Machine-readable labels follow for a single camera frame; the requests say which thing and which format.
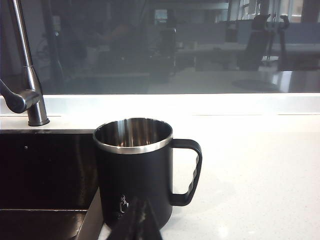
silver rim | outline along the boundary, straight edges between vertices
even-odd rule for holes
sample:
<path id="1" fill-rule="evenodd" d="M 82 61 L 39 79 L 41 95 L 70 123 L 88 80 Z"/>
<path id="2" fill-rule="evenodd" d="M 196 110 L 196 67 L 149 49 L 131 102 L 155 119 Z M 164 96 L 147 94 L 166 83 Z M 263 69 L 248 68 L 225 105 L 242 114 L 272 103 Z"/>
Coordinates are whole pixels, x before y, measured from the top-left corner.
<path id="1" fill-rule="evenodd" d="M 155 121 L 159 124 L 163 124 L 165 125 L 168 129 L 170 134 L 164 138 L 163 140 L 157 141 L 155 143 L 151 143 L 148 145 L 140 145 L 140 146 L 116 146 L 116 145 L 109 145 L 106 143 L 101 142 L 100 140 L 98 140 L 96 138 L 96 133 L 97 131 L 99 131 L 102 127 L 109 125 L 109 124 L 113 124 L 113 123 L 117 123 L 120 121 L 112 121 L 112 122 L 107 122 L 102 124 L 101 126 L 99 126 L 98 128 L 96 128 L 93 132 L 93 140 L 95 145 L 103 150 L 103 151 L 107 151 L 110 153 L 114 153 L 114 154 L 143 154 L 143 153 L 149 153 L 149 152 L 153 152 L 156 151 L 158 149 L 161 149 L 163 147 L 165 147 L 166 145 L 168 145 L 171 140 L 173 139 L 173 130 L 172 127 L 164 122 L 164 121 L 160 121 L 160 120 L 156 120 L 156 119 L 152 119 L 152 118 L 126 118 L 123 119 L 121 121 L 125 121 L 125 120 L 134 120 L 134 119 L 143 119 L 143 120 L 150 120 L 150 121 Z"/>

sink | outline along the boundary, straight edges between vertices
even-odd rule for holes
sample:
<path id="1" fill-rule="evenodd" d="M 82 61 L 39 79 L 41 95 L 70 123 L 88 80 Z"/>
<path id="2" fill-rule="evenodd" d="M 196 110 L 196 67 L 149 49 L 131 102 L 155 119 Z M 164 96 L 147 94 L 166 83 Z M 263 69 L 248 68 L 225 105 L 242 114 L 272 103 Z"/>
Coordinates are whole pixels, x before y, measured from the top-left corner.
<path id="1" fill-rule="evenodd" d="M 93 130 L 0 130 L 0 239 L 72 239 L 98 188 Z"/>

faucet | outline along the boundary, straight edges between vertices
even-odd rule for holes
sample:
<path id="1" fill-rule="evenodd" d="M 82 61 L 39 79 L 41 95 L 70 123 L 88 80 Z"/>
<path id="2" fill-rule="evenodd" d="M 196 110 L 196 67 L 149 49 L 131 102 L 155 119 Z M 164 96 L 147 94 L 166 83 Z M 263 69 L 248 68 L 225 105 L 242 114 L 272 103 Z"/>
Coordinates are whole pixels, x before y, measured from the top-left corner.
<path id="1" fill-rule="evenodd" d="M 12 2 L 16 16 L 16 23 L 21 38 L 21 48 L 24 55 L 24 78 L 27 81 L 30 89 L 23 90 L 17 94 L 12 92 L 0 79 L 0 94 L 2 94 L 2 96 L 4 97 L 6 105 L 11 111 L 17 114 L 27 111 L 29 126 L 42 126 L 49 123 L 50 121 L 47 117 L 45 101 L 39 78 L 34 69 L 31 58 L 27 30 L 22 12 L 22 5 L 20 0 L 12 0 Z"/>

countertop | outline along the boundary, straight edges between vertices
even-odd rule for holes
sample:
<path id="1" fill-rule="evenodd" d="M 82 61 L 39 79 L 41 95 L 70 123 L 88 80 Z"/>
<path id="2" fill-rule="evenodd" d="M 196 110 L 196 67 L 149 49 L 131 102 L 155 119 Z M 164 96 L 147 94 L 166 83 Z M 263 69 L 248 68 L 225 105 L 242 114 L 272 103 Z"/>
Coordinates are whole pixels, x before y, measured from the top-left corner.
<path id="1" fill-rule="evenodd" d="M 175 138 L 197 141 L 198 187 L 189 205 L 173 207 L 164 240 L 319 239 L 320 94 L 227 95 L 45 96 L 51 123 L 32 129 L 94 129 L 143 116 L 167 121 Z M 82 104 L 89 99 L 91 107 Z M 2 130 L 30 129 L 26 116 L 0 100 Z M 174 192 L 187 190 L 195 158 L 174 150 Z M 100 239 L 108 232 L 103 228 Z"/>

black mug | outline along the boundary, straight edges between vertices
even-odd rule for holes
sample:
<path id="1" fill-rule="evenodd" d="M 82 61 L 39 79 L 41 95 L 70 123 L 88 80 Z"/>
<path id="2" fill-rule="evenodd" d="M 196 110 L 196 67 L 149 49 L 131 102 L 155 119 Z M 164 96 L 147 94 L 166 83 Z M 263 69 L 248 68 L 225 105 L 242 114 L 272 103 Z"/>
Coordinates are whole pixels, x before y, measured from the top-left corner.
<path id="1" fill-rule="evenodd" d="M 149 118 L 130 118 L 99 126 L 93 133 L 103 218 L 111 228 L 137 197 L 147 199 L 159 228 L 172 206 L 192 200 L 201 171 L 202 152 L 190 139 L 173 139 L 171 126 Z M 196 151 L 196 169 L 188 191 L 173 193 L 173 148 Z"/>

